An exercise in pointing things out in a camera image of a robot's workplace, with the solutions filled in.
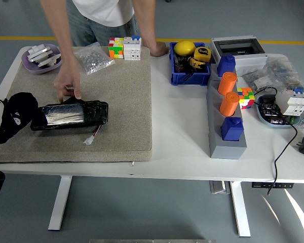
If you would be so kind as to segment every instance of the beige mat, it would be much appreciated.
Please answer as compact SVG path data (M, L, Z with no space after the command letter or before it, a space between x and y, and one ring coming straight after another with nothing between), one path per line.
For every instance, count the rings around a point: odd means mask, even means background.
M81 72L82 99L109 104L108 123L91 145L83 142L95 127L32 131L30 124L0 144L0 163L73 163L146 161L151 157L151 85L149 50L140 61L115 59L116 64L91 75ZM59 68L40 75L21 64L8 97L31 92L39 106L57 103L53 80Z

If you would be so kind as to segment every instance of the human hand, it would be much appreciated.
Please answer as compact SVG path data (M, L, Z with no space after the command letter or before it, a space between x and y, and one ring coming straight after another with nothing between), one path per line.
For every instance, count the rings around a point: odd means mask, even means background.
M157 42L157 45L154 49L150 48L150 54L153 57L161 57L167 54L170 51L170 48L166 46L164 42Z
M81 99L80 71L75 56L63 59L61 69L54 80L57 99L63 102L64 96L74 96Z

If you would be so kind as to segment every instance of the yellow ball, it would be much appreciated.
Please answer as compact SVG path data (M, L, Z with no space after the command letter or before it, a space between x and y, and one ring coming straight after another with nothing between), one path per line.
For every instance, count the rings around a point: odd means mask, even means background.
M196 47L191 40L181 40L173 48L174 52L181 57L191 56Z

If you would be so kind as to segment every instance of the white table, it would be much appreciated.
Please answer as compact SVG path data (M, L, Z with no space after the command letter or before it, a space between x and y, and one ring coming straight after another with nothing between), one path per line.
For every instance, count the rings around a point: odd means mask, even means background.
M6 97L21 63L22 48L0 85L0 99ZM61 175L62 180L49 229L59 229L72 176L155 178L230 181L239 236L250 236L241 189L242 181L270 182L275 177L274 160L294 136L294 129L264 125L256 107L243 110L247 149L239 160L209 157L207 87L172 86L169 56L151 57L152 157L136 163L5 164L4 173ZM246 87L238 81L238 87ZM304 183L304 155L296 143L278 160L277 182Z

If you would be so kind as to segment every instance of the blue bin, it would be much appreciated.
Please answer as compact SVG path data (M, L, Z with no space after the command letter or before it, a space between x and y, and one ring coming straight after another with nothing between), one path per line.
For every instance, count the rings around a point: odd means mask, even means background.
M171 69L172 69L172 75L171 75L171 84L172 85L202 85L206 86L208 83L208 79L211 75L210 65L209 63L206 63L205 70L203 72L196 72L191 77L189 77L186 81L184 81L184 78L187 77L189 74L183 73L183 72L175 72L174 70L174 51L173 48L177 44L177 42L171 42L170 43L170 59L171 59ZM195 43L196 47L204 47L204 43Z

